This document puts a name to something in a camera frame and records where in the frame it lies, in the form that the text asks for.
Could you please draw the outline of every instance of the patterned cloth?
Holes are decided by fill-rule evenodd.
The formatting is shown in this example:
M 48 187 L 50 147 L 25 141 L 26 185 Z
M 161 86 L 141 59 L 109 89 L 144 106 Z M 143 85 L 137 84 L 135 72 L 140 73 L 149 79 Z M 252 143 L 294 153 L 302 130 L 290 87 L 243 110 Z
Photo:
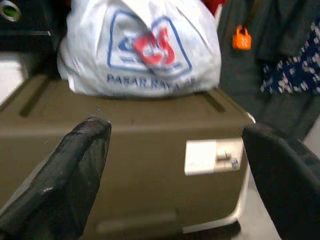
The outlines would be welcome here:
M 308 40 L 298 56 L 286 57 L 276 65 L 263 65 L 264 93 L 308 92 L 320 95 L 320 16 L 311 25 Z

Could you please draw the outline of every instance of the label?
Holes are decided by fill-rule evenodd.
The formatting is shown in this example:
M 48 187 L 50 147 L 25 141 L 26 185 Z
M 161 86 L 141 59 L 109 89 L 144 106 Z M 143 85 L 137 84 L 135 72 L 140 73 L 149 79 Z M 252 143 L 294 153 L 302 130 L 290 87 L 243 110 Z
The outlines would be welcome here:
M 244 143 L 241 137 L 186 142 L 186 176 L 237 171 L 241 167 Z
M 216 140 L 187 141 L 185 148 L 184 174 L 210 174 L 216 165 Z

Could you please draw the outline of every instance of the plastic bag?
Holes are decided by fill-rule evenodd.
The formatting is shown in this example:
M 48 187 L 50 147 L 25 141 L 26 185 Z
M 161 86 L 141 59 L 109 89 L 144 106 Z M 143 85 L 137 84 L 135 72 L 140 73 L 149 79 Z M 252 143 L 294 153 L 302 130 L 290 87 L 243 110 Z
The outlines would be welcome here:
M 218 86 L 213 15 L 199 0 L 77 0 L 58 70 L 75 93 L 162 97 Z

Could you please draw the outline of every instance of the blue logo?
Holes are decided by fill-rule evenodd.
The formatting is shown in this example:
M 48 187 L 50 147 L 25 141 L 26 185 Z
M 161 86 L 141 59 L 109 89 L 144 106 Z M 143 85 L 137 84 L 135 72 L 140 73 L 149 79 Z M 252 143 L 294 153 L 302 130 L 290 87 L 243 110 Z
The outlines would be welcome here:
M 192 65 L 172 21 L 162 16 L 152 32 L 133 13 L 118 10 L 110 26 L 107 64 L 111 69 L 153 73 L 165 79 L 183 76 Z

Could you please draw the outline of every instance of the orange tag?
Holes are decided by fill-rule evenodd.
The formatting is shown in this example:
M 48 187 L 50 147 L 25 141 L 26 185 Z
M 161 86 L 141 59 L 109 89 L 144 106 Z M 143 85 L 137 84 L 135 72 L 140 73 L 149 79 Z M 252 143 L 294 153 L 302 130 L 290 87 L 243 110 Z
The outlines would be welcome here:
M 232 47 L 239 50 L 250 50 L 251 36 L 246 27 L 244 28 L 244 34 L 241 33 L 242 29 L 243 27 L 241 25 L 236 28 L 236 34 L 234 34 L 232 38 Z

